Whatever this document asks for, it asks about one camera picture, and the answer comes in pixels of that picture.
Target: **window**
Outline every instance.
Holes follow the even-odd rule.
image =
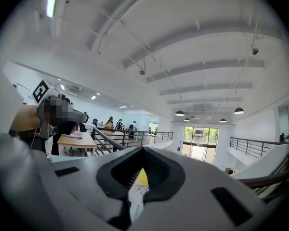
[[[218,128],[185,127],[182,155],[213,164]]]

